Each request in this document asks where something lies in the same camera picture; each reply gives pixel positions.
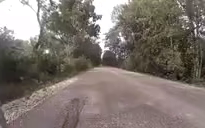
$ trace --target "branch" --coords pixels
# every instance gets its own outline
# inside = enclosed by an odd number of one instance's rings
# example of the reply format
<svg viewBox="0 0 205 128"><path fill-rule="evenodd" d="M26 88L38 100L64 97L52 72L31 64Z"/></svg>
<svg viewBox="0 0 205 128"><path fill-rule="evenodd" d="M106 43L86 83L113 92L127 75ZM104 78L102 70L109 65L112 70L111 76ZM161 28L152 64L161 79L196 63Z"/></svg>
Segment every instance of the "branch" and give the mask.
<svg viewBox="0 0 205 128"><path fill-rule="evenodd" d="M29 0L28 0L28 1L20 0L20 2L21 2L23 5L26 5L26 6L30 7L30 9L31 9L32 11L34 11L34 13L37 13L37 12L34 10L34 8L30 5Z"/></svg>

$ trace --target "forest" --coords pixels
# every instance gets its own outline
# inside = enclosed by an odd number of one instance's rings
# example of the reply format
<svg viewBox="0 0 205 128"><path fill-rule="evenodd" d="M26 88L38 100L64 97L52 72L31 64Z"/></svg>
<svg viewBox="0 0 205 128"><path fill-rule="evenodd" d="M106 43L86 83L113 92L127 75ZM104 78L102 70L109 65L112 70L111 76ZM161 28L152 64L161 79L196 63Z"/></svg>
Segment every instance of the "forest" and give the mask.
<svg viewBox="0 0 205 128"><path fill-rule="evenodd" d="M111 18L116 66L205 85L205 0L131 0Z"/></svg>
<svg viewBox="0 0 205 128"><path fill-rule="evenodd" d="M205 86L205 0L129 0L114 7L102 63L102 15L93 0L36 0L36 9L20 2L34 12L40 31L20 40L0 28L2 102L101 64Z"/></svg>
<svg viewBox="0 0 205 128"><path fill-rule="evenodd" d="M20 40L12 30L0 28L3 103L98 66L101 61L97 42L100 26L96 22L102 16L95 13L93 0L36 0L36 5L29 0L20 2L36 14L40 34Z"/></svg>

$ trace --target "gravel shoulder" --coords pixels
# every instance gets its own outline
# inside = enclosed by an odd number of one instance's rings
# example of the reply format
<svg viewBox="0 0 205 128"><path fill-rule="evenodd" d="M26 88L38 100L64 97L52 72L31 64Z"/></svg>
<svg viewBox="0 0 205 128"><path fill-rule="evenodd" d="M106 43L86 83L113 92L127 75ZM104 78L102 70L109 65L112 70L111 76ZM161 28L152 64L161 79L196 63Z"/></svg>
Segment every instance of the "gravel shoulder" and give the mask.
<svg viewBox="0 0 205 128"><path fill-rule="evenodd" d="M76 77L69 80L57 83L53 86L49 86L38 91L33 92L28 97L23 97L7 104L2 105L2 110L4 112L7 123L20 117L22 114L35 108L37 105L43 103L45 100L58 93L62 89L69 86L71 83L77 80Z"/></svg>

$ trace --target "sky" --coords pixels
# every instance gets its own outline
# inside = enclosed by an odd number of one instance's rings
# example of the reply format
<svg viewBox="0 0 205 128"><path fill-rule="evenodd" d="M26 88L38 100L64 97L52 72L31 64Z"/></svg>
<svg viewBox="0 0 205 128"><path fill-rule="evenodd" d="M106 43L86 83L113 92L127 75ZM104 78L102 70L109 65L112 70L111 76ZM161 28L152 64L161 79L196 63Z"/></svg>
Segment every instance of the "sky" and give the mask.
<svg viewBox="0 0 205 128"><path fill-rule="evenodd" d="M96 13L103 15L98 24L101 26L101 39L104 33L114 25L111 21L113 7L126 3L128 0L94 0ZM34 12L27 6L23 6L19 0L5 0L0 4L0 27L6 26L14 31L15 37L28 40L39 33L39 26Z"/></svg>

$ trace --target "paved road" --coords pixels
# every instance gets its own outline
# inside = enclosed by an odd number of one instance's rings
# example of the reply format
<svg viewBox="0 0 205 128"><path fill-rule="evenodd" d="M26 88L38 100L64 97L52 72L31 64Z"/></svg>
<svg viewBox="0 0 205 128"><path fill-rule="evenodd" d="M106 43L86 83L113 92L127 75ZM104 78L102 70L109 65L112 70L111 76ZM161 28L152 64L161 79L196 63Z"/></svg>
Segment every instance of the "paved road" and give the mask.
<svg viewBox="0 0 205 128"><path fill-rule="evenodd" d="M11 128L205 128L205 89L96 68Z"/></svg>

